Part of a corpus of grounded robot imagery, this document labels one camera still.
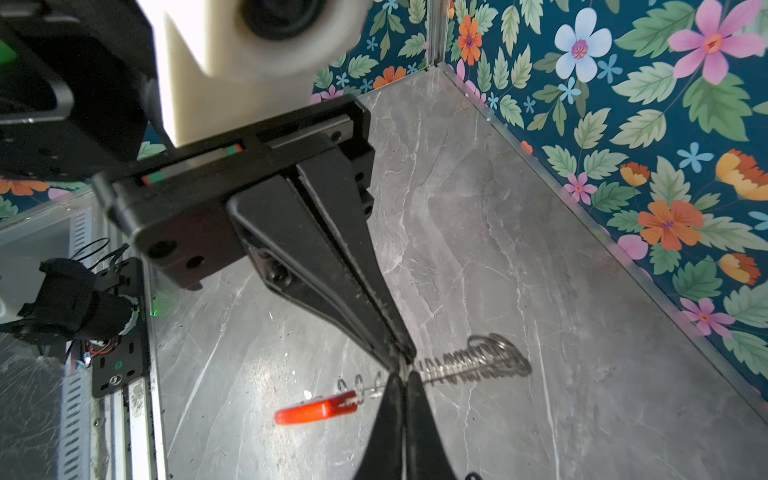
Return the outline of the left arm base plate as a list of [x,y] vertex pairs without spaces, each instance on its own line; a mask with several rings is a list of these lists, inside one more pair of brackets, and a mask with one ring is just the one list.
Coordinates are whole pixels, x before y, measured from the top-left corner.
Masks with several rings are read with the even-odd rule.
[[149,374],[150,354],[143,263],[130,257],[98,274],[96,287],[116,299],[106,319],[116,333],[103,347],[91,347],[91,392],[112,395]]

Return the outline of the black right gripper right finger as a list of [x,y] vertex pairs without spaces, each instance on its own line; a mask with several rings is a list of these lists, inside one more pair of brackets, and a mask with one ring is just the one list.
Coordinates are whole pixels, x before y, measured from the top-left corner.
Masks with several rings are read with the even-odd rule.
[[456,480],[443,447],[419,373],[412,371],[405,390],[405,468],[410,480]]

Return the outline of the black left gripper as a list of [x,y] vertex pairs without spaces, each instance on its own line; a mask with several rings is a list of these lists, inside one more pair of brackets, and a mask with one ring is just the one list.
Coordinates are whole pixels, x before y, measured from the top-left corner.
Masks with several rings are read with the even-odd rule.
[[[268,290],[397,371],[416,347],[342,154],[368,148],[370,123],[346,95],[103,171],[92,186],[107,218],[175,285],[194,290],[246,252]],[[312,200],[272,177],[297,163]]]

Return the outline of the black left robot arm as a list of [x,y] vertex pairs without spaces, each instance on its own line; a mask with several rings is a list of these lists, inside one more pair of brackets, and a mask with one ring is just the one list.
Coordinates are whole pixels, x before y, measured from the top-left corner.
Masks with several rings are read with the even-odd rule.
[[87,181],[177,286],[250,257],[266,286],[389,371],[415,345],[366,224],[374,149],[315,74],[367,1],[5,1],[1,177]]

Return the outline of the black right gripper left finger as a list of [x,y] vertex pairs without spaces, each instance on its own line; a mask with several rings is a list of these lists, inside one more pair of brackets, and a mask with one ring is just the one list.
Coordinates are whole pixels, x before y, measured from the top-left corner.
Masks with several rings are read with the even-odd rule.
[[400,377],[391,375],[373,424],[354,480],[398,480],[403,474],[405,426],[404,386]]

